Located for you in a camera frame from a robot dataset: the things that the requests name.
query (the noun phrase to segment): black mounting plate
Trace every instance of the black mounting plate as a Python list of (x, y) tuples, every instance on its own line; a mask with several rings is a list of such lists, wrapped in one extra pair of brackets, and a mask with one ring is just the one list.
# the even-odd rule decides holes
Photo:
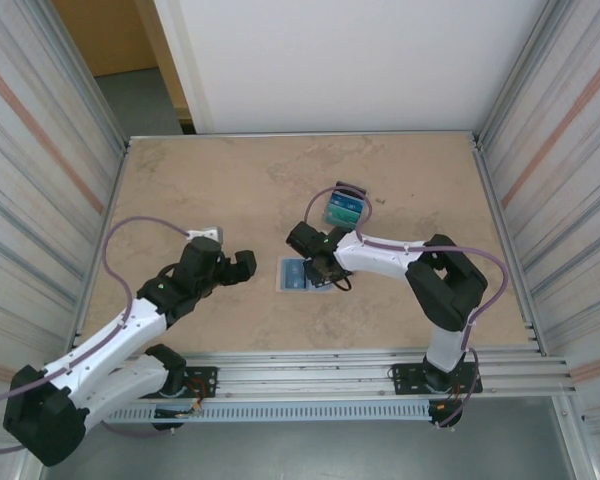
[[(450, 393), (450, 392), (434, 392), (427, 385), (422, 370), (422, 363), (398, 363), (392, 365), (389, 369), (391, 372), (391, 380), (396, 395), (430, 395), (432, 393)], [(473, 381), (473, 372), (475, 371), (475, 363), (465, 362), (457, 370), (453, 384), (460, 385), (460, 393), (467, 393)], [(473, 393), (482, 392), (482, 379), (478, 376), (476, 388)]]
[[(216, 386), (218, 385), (218, 367), (187, 367), (185, 373), (185, 381), (190, 378), (195, 378), (204, 382), (204, 392), (202, 391), (202, 385), (200, 382), (192, 382), (194, 390), (198, 392), (200, 398), (214, 398), (216, 396)], [(194, 399), (198, 398), (194, 393), (183, 386), (182, 389), (176, 395), (164, 395), (160, 392), (151, 393), (145, 395), (142, 398), (185, 398)]]

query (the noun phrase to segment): beige table surface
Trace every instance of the beige table surface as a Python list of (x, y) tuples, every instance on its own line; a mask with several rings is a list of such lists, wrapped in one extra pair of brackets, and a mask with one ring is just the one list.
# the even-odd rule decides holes
[[(428, 345), (431, 323), (406, 281), (361, 273), (348, 293), (276, 291), (278, 259), (294, 255), (285, 244), (289, 231), (311, 196), (336, 180), (368, 190), (369, 235), (413, 241), (443, 233), (502, 258), (464, 134), (134, 139), (114, 222), (153, 215), (184, 229), (220, 225), (225, 253), (251, 249), (258, 262), (253, 279), (217, 288), (159, 340), (181, 353)], [(325, 196), (316, 203), (314, 226), (326, 228), (326, 202)], [(135, 291), (183, 247), (177, 233), (136, 223), (114, 236), (109, 258)], [(489, 280), (490, 296), (500, 272), (474, 261)], [(100, 268), (84, 335), (123, 307), (122, 289)], [(482, 345), (526, 341), (511, 289), (471, 338)]]

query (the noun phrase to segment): corrugated metal wall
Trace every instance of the corrugated metal wall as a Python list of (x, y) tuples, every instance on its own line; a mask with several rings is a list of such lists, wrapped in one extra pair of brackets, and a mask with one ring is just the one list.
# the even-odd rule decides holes
[(570, 2), (553, 28), (481, 138), (546, 347), (600, 447), (600, 0)]
[(0, 391), (66, 347), (125, 151), (63, 28), (0, 2)]

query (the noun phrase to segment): gray floor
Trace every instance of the gray floor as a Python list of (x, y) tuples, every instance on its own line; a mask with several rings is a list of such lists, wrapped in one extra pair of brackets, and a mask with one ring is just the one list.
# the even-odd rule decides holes
[(159, 69), (96, 77), (96, 83), (127, 136), (182, 135)]
[(574, 478), (548, 398), (476, 399), (455, 432), (425, 422), (234, 423), (127, 439), (97, 428), (46, 473), (49, 480)]

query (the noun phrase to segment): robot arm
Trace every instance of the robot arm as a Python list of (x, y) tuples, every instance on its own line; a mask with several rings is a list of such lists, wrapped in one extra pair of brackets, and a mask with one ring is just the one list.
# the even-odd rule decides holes
[[(446, 392), (464, 359), (462, 346), (471, 312), (482, 301), (487, 280), (462, 253), (424, 253), (411, 247), (452, 246), (451, 239), (434, 235), (425, 241), (377, 239), (335, 227), (322, 233), (300, 222), (287, 238), (305, 258), (307, 278), (315, 285), (337, 283), (357, 271), (377, 273), (408, 282), (434, 324), (423, 361), (423, 375), (432, 392)], [(445, 271), (440, 277), (437, 271)]]
[(216, 286), (245, 282), (255, 273), (253, 252), (236, 253), (235, 263), (225, 257), (219, 229), (189, 234), (191, 241), (180, 261), (142, 286), (125, 323), (123, 310), (80, 347), (43, 370), (28, 365), (14, 375), (11, 390), (66, 369), (48, 383), (10, 397), (5, 410), (5, 429), (45, 465), (64, 460), (93, 426), (118, 408), (157, 391), (178, 392), (184, 385), (186, 362), (164, 345), (151, 347), (130, 365), (115, 369), (192, 312)]

